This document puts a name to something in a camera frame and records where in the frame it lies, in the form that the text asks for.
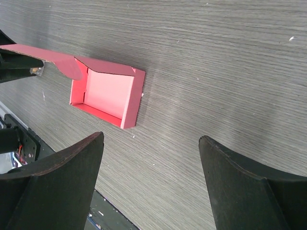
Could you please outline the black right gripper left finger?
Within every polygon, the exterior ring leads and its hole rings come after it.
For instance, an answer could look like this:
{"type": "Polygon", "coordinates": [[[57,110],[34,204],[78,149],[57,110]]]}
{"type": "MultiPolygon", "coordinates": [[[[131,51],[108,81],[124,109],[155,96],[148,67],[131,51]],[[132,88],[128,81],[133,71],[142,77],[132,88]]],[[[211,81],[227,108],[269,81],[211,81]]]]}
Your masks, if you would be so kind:
{"type": "Polygon", "coordinates": [[[82,230],[104,150],[95,132],[74,145],[0,176],[3,230],[82,230]]]}

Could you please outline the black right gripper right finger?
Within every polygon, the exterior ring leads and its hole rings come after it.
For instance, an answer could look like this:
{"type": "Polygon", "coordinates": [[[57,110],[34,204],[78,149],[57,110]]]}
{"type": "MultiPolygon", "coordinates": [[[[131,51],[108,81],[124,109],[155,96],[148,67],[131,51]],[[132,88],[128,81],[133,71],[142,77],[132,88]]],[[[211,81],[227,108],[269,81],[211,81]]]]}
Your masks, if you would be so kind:
{"type": "Polygon", "coordinates": [[[218,230],[305,230],[307,179],[241,155],[209,136],[199,151],[218,230]]]}

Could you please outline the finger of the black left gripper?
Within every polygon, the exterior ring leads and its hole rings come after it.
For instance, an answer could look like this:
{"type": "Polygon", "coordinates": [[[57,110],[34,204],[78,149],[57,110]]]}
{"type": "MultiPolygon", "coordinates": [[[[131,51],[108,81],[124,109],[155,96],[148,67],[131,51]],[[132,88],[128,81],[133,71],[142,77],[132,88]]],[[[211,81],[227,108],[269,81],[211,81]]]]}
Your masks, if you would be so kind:
{"type": "Polygon", "coordinates": [[[0,82],[5,83],[26,77],[32,77],[30,68],[44,67],[44,61],[0,49],[0,82]]]}

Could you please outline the pink paper box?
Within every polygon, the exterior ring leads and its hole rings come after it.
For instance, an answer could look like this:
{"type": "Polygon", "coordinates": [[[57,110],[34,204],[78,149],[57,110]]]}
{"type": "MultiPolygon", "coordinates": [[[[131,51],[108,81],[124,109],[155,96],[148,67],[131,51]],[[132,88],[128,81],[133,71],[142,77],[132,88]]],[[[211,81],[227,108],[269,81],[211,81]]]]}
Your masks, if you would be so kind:
{"type": "Polygon", "coordinates": [[[135,127],[145,71],[21,44],[1,48],[54,63],[63,75],[72,79],[70,105],[121,129],[135,127]]]}

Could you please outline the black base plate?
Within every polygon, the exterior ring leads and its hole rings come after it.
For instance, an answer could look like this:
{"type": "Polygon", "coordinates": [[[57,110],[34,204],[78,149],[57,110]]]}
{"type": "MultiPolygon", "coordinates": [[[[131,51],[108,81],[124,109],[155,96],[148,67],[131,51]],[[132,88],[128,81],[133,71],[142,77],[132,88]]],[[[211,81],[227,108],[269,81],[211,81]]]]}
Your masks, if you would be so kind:
{"type": "Polygon", "coordinates": [[[0,118],[3,230],[134,230],[96,189],[104,134],[54,151],[11,114],[0,118]]]}

